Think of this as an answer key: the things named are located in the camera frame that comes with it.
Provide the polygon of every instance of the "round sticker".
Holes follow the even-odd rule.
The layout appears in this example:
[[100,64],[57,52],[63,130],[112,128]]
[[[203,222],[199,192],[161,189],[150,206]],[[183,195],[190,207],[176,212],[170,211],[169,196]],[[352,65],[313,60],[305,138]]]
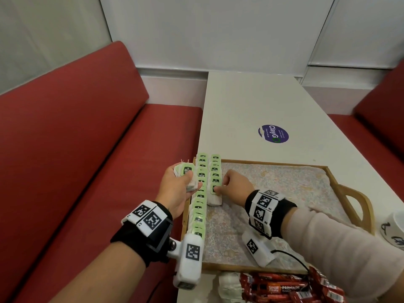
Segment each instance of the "round sticker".
[[289,134],[276,125],[267,124],[258,129],[258,134],[267,141],[274,143],[286,142],[289,139]]

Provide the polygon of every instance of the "light pink sleeve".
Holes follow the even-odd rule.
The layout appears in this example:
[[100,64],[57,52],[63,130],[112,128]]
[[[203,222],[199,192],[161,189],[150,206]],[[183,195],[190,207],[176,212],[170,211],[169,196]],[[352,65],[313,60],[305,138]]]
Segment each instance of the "light pink sleeve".
[[349,298],[381,296],[404,269],[403,251],[323,213],[296,210],[284,238]]

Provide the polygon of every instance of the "person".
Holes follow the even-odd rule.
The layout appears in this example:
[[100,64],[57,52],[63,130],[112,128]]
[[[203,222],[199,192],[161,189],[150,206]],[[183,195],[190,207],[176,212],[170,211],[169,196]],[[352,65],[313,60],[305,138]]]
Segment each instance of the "person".
[[[174,167],[165,171],[155,202],[164,206],[175,219],[196,190],[186,192],[192,172],[175,177]],[[222,183],[215,187],[216,193],[242,207],[257,192],[248,178],[234,170],[225,174]],[[403,251],[323,213],[292,206],[281,215],[279,225],[272,225],[271,221],[271,228],[279,228],[279,236],[324,273],[332,284],[344,289],[349,298],[404,302]],[[123,242],[113,242],[50,302],[127,302],[148,261]]]

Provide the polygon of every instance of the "forearm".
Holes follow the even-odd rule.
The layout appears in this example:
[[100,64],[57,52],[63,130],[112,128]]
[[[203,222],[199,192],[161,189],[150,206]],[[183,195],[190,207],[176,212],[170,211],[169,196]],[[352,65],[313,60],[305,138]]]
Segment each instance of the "forearm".
[[122,242],[112,243],[50,303],[125,303],[145,269],[134,250]]
[[306,209],[288,213],[281,232],[294,251],[348,297],[404,297],[404,252],[392,245]]

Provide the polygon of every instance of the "black cable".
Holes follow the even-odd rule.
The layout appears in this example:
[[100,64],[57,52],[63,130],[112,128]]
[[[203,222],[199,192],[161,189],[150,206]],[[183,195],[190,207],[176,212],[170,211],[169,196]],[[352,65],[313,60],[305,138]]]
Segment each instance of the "black cable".
[[161,285],[161,283],[164,282],[164,280],[166,280],[167,278],[170,278],[170,277],[172,277],[172,276],[174,276],[174,275],[176,275],[176,274],[177,274],[177,273],[174,272],[173,274],[170,274],[170,275],[168,275],[168,276],[162,278],[162,279],[157,283],[157,285],[154,287],[154,289],[151,291],[151,293],[150,293],[150,295],[149,295],[149,298],[148,298],[148,300],[146,301],[146,303],[150,303],[150,300],[152,299],[152,297],[153,297],[153,295],[154,295],[154,292],[155,292],[155,291],[157,290],[157,288]]
[[303,264],[303,262],[300,259],[298,259],[295,255],[292,255],[292,254],[287,253],[287,252],[282,251],[282,250],[272,250],[271,251],[271,253],[275,253],[275,252],[284,253],[284,254],[287,254],[287,255],[293,257],[295,260],[297,260],[307,270],[307,272],[309,272],[309,268],[307,268],[307,266],[305,264]]

